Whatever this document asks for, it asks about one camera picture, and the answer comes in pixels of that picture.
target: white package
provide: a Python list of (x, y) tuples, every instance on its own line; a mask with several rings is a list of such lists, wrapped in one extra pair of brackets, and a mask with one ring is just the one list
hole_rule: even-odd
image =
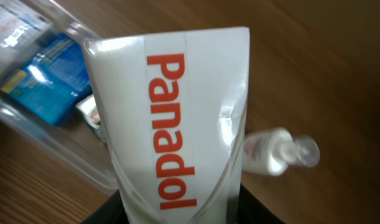
[(83, 44), (131, 223), (236, 223), (249, 30)]

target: plastic container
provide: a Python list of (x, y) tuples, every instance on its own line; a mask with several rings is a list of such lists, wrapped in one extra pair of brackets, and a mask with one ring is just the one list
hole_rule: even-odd
[[(93, 31), (54, 1), (22, 2), (49, 18), (60, 31), (79, 43), (86, 37), (98, 38)], [(118, 189), (108, 149), (94, 136), (79, 113), (63, 126), (53, 127), (0, 91), (0, 120), (36, 142), (45, 152), (104, 193), (111, 195)]]

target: black object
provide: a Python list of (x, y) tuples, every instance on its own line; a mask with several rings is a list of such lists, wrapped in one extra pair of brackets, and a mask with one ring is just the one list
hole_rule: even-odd
[[(242, 185), (239, 192), (237, 221), (238, 224), (284, 223)], [(82, 222), (82, 224), (129, 224), (119, 192), (115, 192), (101, 208)]]

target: white bottle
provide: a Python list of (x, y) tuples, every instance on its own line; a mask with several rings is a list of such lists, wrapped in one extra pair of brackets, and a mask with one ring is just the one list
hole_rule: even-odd
[(244, 145), (243, 170), (257, 174), (277, 176), (288, 165), (313, 167), (320, 160), (314, 139), (292, 138), (284, 128), (249, 134)]

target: spray nozzle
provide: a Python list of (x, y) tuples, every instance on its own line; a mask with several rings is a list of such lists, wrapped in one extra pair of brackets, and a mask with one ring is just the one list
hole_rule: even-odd
[(274, 155), (288, 164), (313, 167), (320, 161), (320, 150), (310, 136), (294, 138), (279, 144)]

